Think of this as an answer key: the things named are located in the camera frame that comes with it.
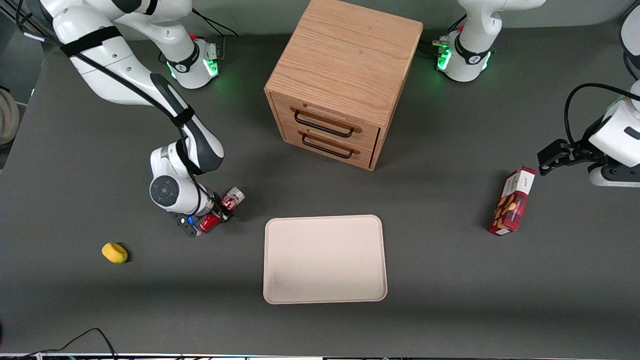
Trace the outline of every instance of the gray table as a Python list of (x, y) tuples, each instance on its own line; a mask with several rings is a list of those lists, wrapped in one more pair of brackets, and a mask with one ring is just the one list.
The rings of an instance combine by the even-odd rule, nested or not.
[[(201, 182), (247, 200), (197, 239), (147, 195), (148, 156), (177, 139), (173, 126), (99, 99), (50, 52), (0, 176), (2, 350), (101, 327), (119, 352), (638, 358), (639, 190), (591, 186), (586, 166), (556, 170), (536, 178), (519, 232), (485, 230), (505, 175), (564, 136), (574, 86), (632, 84), (619, 26), (505, 30), (469, 84), (418, 55), (373, 173), (280, 139), (262, 87), (287, 37), (230, 38), (222, 77), (182, 94), (227, 154)], [(166, 74), (151, 43), (132, 47)], [(576, 136), (615, 98), (584, 90)], [(384, 224), (384, 301), (263, 300), (270, 218), (368, 213)], [(107, 241), (133, 262), (107, 262)], [(106, 348), (92, 336), (70, 350)]]

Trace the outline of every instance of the drawer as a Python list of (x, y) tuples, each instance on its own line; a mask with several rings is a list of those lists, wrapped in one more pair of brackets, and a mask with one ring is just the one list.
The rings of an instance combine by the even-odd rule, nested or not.
[(378, 128), (356, 123), (346, 117), (331, 114), (297, 99), (271, 94), (283, 127), (293, 127), (317, 134), (344, 145), (373, 150)]
[(357, 167), (369, 169), (371, 150), (344, 145), (300, 127), (283, 126), (285, 141)]

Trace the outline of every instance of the wooden cabinet top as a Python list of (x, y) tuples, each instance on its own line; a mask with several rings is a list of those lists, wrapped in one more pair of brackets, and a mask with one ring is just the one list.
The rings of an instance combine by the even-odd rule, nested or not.
[(265, 89), (385, 127), (421, 33), (421, 22), (311, 0)]

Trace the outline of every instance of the beige tray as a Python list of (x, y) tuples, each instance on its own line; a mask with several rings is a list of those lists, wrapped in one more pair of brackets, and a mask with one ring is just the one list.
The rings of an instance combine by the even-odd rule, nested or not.
[(270, 220), (264, 230), (262, 294), (270, 304), (384, 299), (387, 271), (380, 219)]

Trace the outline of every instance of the black metal handle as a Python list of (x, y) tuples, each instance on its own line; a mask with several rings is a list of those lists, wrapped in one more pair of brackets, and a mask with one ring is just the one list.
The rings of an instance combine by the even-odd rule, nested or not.
[(351, 128), (351, 130), (349, 130), (348, 133), (341, 133), (340, 131), (336, 131), (336, 130), (332, 130), (329, 129), (328, 127), (324, 127), (324, 126), (320, 126), (320, 125), (316, 125), (312, 122), (309, 121), (304, 121), (304, 120), (300, 120), (298, 118), (298, 115), (300, 115), (300, 111), (296, 110), (296, 113), (293, 115), (293, 118), (296, 119), (296, 122), (299, 124), (303, 124), (306, 125), (308, 127), (313, 127), (314, 129), (318, 129), (318, 130), (322, 130), (325, 133), (330, 133), (331, 135), (335, 135), (335, 136), (339, 136), (341, 138), (348, 138), (353, 134), (353, 131), (355, 130), (353, 127)]
[(306, 142), (305, 141), (306, 138), (307, 138), (307, 134), (302, 134), (302, 143), (303, 144), (305, 144), (306, 146), (309, 146), (309, 147), (313, 147), (316, 150), (324, 151), (327, 154), (331, 154), (333, 156), (337, 156), (337, 157), (343, 158), (343, 159), (348, 159), (348, 158), (351, 157), (351, 155), (353, 155), (353, 150), (349, 151), (348, 155), (341, 154), (341, 153), (335, 152), (333, 150), (325, 149), (324, 147), (318, 146), (318, 145), (316, 145), (314, 143)]

